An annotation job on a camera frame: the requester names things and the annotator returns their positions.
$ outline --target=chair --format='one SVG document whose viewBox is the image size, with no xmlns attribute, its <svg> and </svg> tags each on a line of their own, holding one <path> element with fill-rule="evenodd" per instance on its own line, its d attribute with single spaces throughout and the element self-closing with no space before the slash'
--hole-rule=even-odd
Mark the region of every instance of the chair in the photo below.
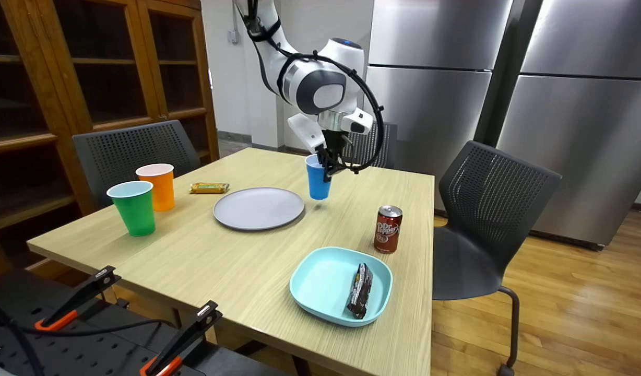
<svg viewBox="0 0 641 376">
<path fill-rule="evenodd" d="M 93 200 L 109 205 L 113 184 L 135 180 L 147 163 L 172 163 L 176 176 L 198 168 L 198 154 L 177 119 L 73 137 Z"/>
<path fill-rule="evenodd" d="M 448 225 L 435 230 L 432 299 L 511 299 L 510 357 L 499 376 L 513 374 L 521 328 L 521 299 L 504 286 L 504 273 L 559 183 L 479 142 L 468 142 L 440 180 Z"/>
</svg>

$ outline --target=blue bowl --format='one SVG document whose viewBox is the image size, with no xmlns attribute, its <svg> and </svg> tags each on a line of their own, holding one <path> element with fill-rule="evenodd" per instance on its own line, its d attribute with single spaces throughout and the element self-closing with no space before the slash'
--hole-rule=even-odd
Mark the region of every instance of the blue bowl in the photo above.
<svg viewBox="0 0 641 376">
<path fill-rule="evenodd" d="M 372 291 L 365 315 L 354 317 L 346 310 L 354 275 L 365 263 L 372 273 Z M 332 324 L 359 328 L 375 321 L 386 310 L 392 291 L 392 273 L 380 260 L 340 247 L 322 247 L 310 252 L 294 269 L 291 293 L 297 305 Z"/>
</svg>

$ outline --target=white plate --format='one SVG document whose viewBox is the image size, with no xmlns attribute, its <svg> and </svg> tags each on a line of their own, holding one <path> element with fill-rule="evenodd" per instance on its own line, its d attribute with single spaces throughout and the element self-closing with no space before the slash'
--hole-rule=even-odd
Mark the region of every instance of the white plate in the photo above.
<svg viewBox="0 0 641 376">
<path fill-rule="evenodd" d="M 269 230 L 279 227 L 304 211 L 301 197 L 279 189 L 236 190 L 220 199 L 213 215 L 220 224 L 234 230 Z"/>
</svg>

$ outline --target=stainless steel refrigerator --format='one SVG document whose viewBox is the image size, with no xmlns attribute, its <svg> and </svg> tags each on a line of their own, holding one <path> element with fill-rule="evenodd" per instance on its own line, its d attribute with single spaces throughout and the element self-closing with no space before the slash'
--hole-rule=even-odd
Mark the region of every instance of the stainless steel refrigerator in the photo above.
<svg viewBox="0 0 641 376">
<path fill-rule="evenodd" d="M 510 8 L 511 0 L 375 0 L 365 75 L 396 128 L 386 140 L 392 168 L 440 178 L 474 139 Z"/>
<path fill-rule="evenodd" d="M 609 244 L 641 190 L 641 0 L 546 0 L 498 148 L 564 176 L 535 230 Z"/>
</svg>

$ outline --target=wooden table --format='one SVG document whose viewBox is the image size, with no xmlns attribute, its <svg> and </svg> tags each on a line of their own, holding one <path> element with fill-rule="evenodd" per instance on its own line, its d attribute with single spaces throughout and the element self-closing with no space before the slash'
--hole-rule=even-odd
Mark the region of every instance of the wooden table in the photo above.
<svg viewBox="0 0 641 376">
<path fill-rule="evenodd" d="M 234 190 L 275 187 L 304 199 L 302 220 L 269 233 L 234 233 L 213 220 L 220 195 L 189 195 L 192 183 Z M 331 199 L 308 199 L 299 154 L 246 148 L 176 180 L 176 209 L 157 233 L 132 238 L 107 207 L 30 241 L 30 248 L 71 267 L 118 273 L 144 291 L 201 307 L 220 303 L 225 319 L 302 360 L 344 374 L 430 374 L 432 176 L 370 168 L 335 176 Z M 374 251 L 380 205 L 403 209 L 399 248 Z M 364 251 L 392 269 L 392 294 L 374 324 L 340 328 L 308 315 L 288 293 L 299 262 L 317 247 Z"/>
</svg>

